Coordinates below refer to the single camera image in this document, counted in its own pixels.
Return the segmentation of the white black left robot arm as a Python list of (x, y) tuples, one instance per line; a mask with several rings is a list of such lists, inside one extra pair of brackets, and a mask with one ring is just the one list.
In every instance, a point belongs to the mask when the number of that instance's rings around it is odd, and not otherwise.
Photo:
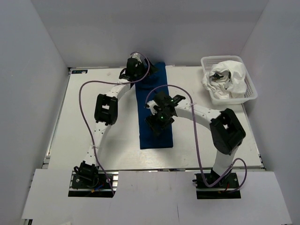
[[(99, 166), (99, 154), (103, 149), (103, 142), (112, 125), (115, 124), (118, 117), (118, 101), (122, 96), (133, 87), (156, 73), (158, 69), (144, 55), (134, 52), (127, 60), (127, 65), (120, 72), (117, 82), (87, 81), (79, 89), (79, 108), (82, 118), (86, 124), (91, 137), (91, 144), (84, 161), (88, 165)], [(105, 94), (99, 94), (96, 99), (94, 111), (95, 126), (91, 129), (83, 112), (82, 90), (84, 86), (90, 83), (104, 83), (112, 85), (110, 91)]]

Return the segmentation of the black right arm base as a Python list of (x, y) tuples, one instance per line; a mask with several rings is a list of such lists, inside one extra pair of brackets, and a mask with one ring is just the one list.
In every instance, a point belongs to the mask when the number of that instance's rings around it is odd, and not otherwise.
[(198, 200), (220, 200), (220, 199), (241, 199), (237, 174), (230, 173), (213, 187), (207, 187), (200, 173), (196, 173), (192, 180), (196, 189)]

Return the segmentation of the white t shirt black print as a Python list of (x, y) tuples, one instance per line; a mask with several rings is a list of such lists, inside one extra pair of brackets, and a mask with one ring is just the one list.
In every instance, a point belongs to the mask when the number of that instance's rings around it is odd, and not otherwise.
[(212, 71), (212, 73), (204, 73), (201, 83), (206, 90), (212, 93), (214, 98), (229, 99), (231, 94), (227, 89), (230, 80), (231, 72), (229, 70)]

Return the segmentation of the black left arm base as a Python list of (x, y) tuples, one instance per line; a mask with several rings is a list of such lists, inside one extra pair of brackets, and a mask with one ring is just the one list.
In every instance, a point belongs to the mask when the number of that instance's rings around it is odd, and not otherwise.
[(72, 171), (68, 196), (112, 198), (116, 192), (119, 174), (117, 172), (105, 174), (99, 167), (82, 161)]

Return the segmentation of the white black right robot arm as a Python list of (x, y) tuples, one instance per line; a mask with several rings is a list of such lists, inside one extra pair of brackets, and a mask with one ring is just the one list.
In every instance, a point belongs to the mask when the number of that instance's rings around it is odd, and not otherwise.
[(246, 132), (235, 112), (229, 108), (223, 111), (192, 104), (184, 96), (170, 97), (164, 92), (156, 94), (146, 103), (151, 115), (145, 121), (159, 136), (174, 122), (174, 116), (195, 120), (211, 132), (213, 144), (217, 149), (212, 171), (218, 176), (228, 174), (238, 147), (246, 137)]

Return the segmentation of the white t shirt red print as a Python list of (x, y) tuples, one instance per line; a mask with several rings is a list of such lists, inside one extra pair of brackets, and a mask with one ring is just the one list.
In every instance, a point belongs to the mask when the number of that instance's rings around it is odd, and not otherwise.
[(231, 98), (242, 98), (246, 93), (247, 85), (245, 82), (246, 68), (243, 63), (227, 60), (222, 61), (211, 68), (212, 71), (224, 71), (229, 70), (231, 72), (231, 80), (228, 85), (228, 91), (230, 91)]

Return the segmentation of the blue mickey t shirt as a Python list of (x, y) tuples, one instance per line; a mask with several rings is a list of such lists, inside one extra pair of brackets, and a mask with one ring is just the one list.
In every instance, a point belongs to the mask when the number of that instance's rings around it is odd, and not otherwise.
[(154, 66), (158, 69), (156, 73), (135, 84), (141, 149), (160, 149), (173, 147), (172, 126), (167, 127), (167, 129), (163, 130), (159, 136), (156, 136), (145, 121), (146, 117), (151, 115), (151, 111), (145, 108), (145, 100), (147, 95), (154, 88), (167, 84), (165, 63), (159, 62)]

